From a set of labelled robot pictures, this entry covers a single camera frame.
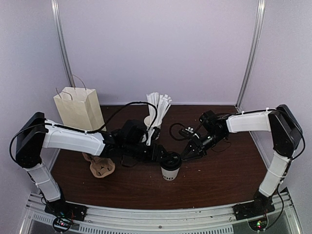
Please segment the black plastic cup lid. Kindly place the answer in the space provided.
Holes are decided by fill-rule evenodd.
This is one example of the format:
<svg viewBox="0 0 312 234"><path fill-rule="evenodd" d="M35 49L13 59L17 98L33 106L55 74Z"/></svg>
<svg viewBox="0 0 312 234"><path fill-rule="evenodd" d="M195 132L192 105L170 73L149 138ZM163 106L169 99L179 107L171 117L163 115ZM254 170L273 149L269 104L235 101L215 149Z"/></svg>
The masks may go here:
<svg viewBox="0 0 312 234"><path fill-rule="evenodd" d="M180 168L182 164L182 158L179 153L176 152L168 152L167 154L164 154L160 166L168 171L174 171L178 168Z"/></svg>

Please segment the white paper coffee cup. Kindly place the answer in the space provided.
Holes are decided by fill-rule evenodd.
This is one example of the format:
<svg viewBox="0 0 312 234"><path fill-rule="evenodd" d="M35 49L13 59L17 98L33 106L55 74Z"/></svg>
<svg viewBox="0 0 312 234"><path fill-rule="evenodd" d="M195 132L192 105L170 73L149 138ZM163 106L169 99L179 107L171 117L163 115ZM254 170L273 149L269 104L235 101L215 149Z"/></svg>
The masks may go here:
<svg viewBox="0 0 312 234"><path fill-rule="evenodd" d="M176 166L169 166L166 164L161 164L160 166L161 166L162 177L167 181L172 181L176 179L179 169L181 167L181 164L178 164Z"/></svg>

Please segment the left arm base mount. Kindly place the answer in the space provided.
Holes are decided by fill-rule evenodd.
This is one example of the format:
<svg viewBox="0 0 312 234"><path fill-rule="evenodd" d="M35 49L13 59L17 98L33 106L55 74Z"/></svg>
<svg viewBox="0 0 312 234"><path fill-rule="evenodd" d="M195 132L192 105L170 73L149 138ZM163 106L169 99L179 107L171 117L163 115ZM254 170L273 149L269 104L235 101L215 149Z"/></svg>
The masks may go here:
<svg viewBox="0 0 312 234"><path fill-rule="evenodd" d="M52 221L53 229L58 233L64 233L78 225L75 221L84 221L87 207L68 202L46 202L44 211L55 217Z"/></svg>

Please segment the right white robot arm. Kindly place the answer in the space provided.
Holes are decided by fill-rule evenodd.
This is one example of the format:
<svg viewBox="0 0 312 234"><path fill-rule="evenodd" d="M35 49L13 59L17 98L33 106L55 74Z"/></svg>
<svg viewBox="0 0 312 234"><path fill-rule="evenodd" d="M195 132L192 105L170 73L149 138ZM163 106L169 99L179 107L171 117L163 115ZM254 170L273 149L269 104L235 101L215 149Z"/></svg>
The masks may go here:
<svg viewBox="0 0 312 234"><path fill-rule="evenodd" d="M287 176L294 153L303 140L303 131L287 105L276 108L241 112L235 114L216 114L209 110L199 118L200 126L207 131L201 136L192 128L181 129L179 133L188 140L181 157L184 161L202 158L207 150L229 134L239 132L266 131L272 134L273 158L268 171L254 195L250 211L262 214L269 206L273 194Z"/></svg>

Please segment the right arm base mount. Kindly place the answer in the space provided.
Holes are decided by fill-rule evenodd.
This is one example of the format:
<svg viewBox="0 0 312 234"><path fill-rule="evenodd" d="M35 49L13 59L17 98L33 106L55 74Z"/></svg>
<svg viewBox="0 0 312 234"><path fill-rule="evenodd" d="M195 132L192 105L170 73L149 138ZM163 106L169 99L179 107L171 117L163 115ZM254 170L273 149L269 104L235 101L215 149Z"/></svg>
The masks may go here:
<svg viewBox="0 0 312 234"><path fill-rule="evenodd" d="M237 221L246 219L252 231L261 232L269 225L268 213L274 212L275 207L269 204L266 208L257 210L253 202L238 203L233 206Z"/></svg>

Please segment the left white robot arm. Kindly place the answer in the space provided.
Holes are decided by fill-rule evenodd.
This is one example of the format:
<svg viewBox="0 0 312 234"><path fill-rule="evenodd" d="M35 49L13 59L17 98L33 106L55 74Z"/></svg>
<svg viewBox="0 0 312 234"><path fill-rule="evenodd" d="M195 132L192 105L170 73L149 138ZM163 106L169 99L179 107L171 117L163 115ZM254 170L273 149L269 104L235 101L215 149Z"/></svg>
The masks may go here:
<svg viewBox="0 0 312 234"><path fill-rule="evenodd" d="M137 161L163 163L173 158L161 144L147 145L146 125L139 120L127 120L122 128L112 132L102 129L87 131L64 126L36 112L13 137L16 152L11 158L24 168L41 190L51 208L59 216L70 212L70 205L63 200L59 185L41 159L43 148L65 149L109 158L129 156Z"/></svg>

